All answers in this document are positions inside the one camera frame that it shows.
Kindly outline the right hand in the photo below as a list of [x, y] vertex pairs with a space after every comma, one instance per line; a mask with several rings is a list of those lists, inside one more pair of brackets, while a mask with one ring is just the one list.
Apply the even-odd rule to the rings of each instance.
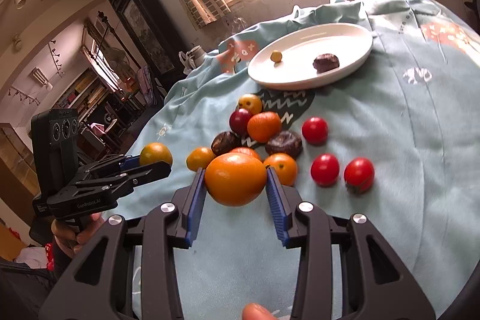
[[257, 303], [246, 305], [241, 314], [242, 320], [277, 320], [270, 311]]

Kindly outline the left hand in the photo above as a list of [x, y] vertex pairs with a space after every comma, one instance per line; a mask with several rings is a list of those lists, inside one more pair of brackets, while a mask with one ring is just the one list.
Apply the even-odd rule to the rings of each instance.
[[97, 213], [92, 214], [87, 218], [87, 224], [81, 231], [76, 232], [74, 227], [58, 220], [53, 221], [51, 224], [51, 230], [58, 247], [67, 256], [73, 258], [103, 225], [103, 223], [103, 215]]

